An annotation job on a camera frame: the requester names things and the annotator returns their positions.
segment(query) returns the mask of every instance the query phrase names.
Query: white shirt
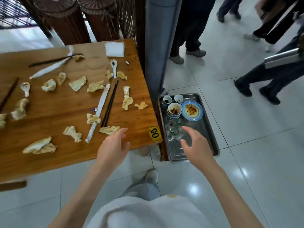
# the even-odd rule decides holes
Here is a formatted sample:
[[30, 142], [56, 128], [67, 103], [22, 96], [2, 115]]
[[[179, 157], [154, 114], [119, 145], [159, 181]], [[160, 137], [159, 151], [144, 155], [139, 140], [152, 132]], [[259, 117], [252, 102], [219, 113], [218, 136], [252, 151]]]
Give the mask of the white shirt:
[[152, 201], [121, 197], [101, 207], [87, 228], [210, 227], [205, 216], [187, 199], [165, 195]]

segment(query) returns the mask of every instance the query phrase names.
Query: table number sticker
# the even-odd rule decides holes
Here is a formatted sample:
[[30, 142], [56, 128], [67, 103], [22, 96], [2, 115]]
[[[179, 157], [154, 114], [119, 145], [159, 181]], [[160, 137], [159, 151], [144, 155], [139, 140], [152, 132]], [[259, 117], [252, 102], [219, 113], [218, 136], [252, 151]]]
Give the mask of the table number sticker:
[[150, 126], [149, 134], [150, 134], [150, 138], [152, 138], [152, 140], [155, 142], [159, 142], [162, 138], [161, 132], [160, 132], [159, 128], [156, 126]]

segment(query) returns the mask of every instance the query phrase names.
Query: wooden table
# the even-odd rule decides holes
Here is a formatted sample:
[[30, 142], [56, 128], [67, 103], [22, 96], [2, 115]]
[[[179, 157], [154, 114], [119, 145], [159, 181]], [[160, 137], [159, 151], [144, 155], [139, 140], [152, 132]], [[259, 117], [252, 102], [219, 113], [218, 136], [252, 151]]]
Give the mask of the wooden table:
[[[133, 40], [125, 39], [123, 41], [125, 56], [115, 59], [118, 63], [117, 71], [124, 72], [128, 79], [119, 79], [107, 125], [128, 127], [125, 141], [131, 142], [130, 149], [136, 149], [154, 143], [149, 136], [149, 127], [158, 126], [158, 122]], [[99, 124], [92, 140], [87, 144], [84, 140], [91, 124], [86, 123], [86, 114], [92, 113], [91, 108], [97, 107], [103, 90], [88, 93], [86, 89], [91, 82], [106, 80], [104, 84], [109, 83], [108, 79], [104, 79], [104, 73], [107, 70], [112, 71], [110, 60], [113, 58], [106, 57], [104, 43], [73, 45], [74, 52], [83, 53], [85, 60], [80, 62], [69, 60], [60, 68], [36, 79], [29, 79], [29, 77], [49, 65], [28, 68], [29, 64], [64, 57], [69, 52], [68, 48], [0, 54], [0, 76], [18, 76], [20, 77], [19, 83], [29, 82], [31, 84], [26, 117], [18, 121], [9, 119], [6, 127], [0, 130], [0, 182], [96, 158], [97, 150], [107, 135], [99, 133]], [[62, 86], [57, 85], [53, 92], [42, 91], [43, 83], [50, 78], [55, 80], [59, 72], [66, 73], [65, 83]], [[68, 83], [82, 76], [86, 76], [88, 81], [78, 92], [74, 92]], [[115, 82], [116, 79], [110, 80], [111, 88], [101, 112], [100, 118], [102, 119]], [[124, 86], [131, 87], [130, 96], [134, 99], [134, 103], [129, 106], [127, 111], [122, 108]], [[2, 113], [13, 111], [15, 104], [23, 97], [24, 92], [17, 87]], [[148, 107], [139, 110], [134, 104], [140, 104], [142, 101], [145, 101]], [[62, 134], [67, 126], [75, 126], [76, 132], [83, 133], [83, 140], [80, 143], [74, 143], [72, 137]], [[31, 143], [49, 136], [52, 136], [51, 142], [58, 146], [55, 153], [39, 155], [22, 153], [22, 150]]]

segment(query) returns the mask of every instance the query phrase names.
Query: stainless steel tray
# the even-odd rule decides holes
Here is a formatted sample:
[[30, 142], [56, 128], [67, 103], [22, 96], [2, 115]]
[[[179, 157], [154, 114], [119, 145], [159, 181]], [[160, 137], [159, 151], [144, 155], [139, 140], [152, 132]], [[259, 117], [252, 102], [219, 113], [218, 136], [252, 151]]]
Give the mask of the stainless steel tray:
[[[170, 96], [172, 97], [173, 102], [175, 102], [174, 101], [175, 95], [170, 95]], [[182, 94], [182, 96], [184, 97], [184, 101], [191, 100], [191, 101], [198, 102], [203, 107], [204, 114], [203, 114], [202, 119], [200, 119], [197, 122], [188, 122], [184, 119], [184, 117], [182, 115], [180, 116], [180, 118], [183, 118], [185, 120], [185, 126], [191, 127], [193, 129], [199, 131], [207, 139], [207, 141], [210, 145], [210, 148], [213, 152], [213, 156], [218, 156], [219, 147], [217, 145], [215, 136], [213, 134], [213, 131], [212, 131], [211, 125], [209, 123], [208, 116], [206, 114], [206, 111], [205, 111], [205, 108], [202, 103], [202, 99], [201, 99], [200, 95], [197, 93], [193, 93], [193, 94]], [[184, 150], [181, 147], [180, 140], [174, 139], [172, 141], [169, 141], [167, 138], [168, 131], [166, 131], [166, 127], [168, 125], [168, 121], [170, 120], [170, 118], [168, 118], [166, 116], [165, 112], [167, 109], [162, 107], [162, 104], [161, 104], [162, 100], [163, 100], [163, 97], [158, 98], [158, 108], [160, 110], [160, 115], [161, 115], [162, 128], [163, 128], [163, 132], [164, 132], [164, 140], [166, 143], [168, 159], [171, 163], [179, 163], [179, 162], [188, 161], [188, 159], [184, 153]], [[181, 139], [185, 139], [187, 141], [188, 145], [191, 146], [192, 142], [191, 142], [191, 137], [189, 134], [185, 133]]]

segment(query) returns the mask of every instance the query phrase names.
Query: black pants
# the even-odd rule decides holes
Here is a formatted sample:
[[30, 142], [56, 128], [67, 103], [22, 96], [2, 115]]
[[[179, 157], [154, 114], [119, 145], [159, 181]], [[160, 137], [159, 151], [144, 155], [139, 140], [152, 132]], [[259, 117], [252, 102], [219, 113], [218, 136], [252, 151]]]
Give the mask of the black pants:
[[199, 38], [206, 27], [210, 12], [193, 14], [190, 10], [181, 9], [170, 57], [178, 56], [179, 48], [184, 42], [186, 42], [186, 49], [188, 51], [199, 50], [201, 45]]
[[[291, 42], [287, 44], [283, 49], [281, 49], [278, 53], [297, 48], [298, 39], [302, 33], [304, 33], [304, 26], [299, 29], [297, 36], [295, 36]], [[282, 88], [303, 75], [303, 61], [281, 65], [270, 69], [265, 69], [264, 63], [261, 63], [246, 75], [240, 77], [236, 83], [243, 85], [244, 88], [249, 88], [250, 83], [272, 80], [266, 87], [268, 89], [269, 95], [274, 97], [278, 92], [281, 91]]]
[[260, 29], [257, 29], [253, 32], [253, 34], [259, 38], [265, 38], [265, 41], [270, 44], [275, 44], [277, 41], [286, 33], [286, 31], [293, 25], [293, 12], [294, 9], [297, 8], [295, 6], [280, 22], [279, 24], [271, 31], [271, 29], [275, 26], [278, 20], [283, 16], [286, 10], [290, 6], [286, 6], [283, 10], [281, 10], [273, 19], [263, 24]]
[[241, 2], [242, 0], [224, 0], [223, 4], [219, 8], [219, 15], [225, 16], [229, 11], [233, 14], [238, 13]]

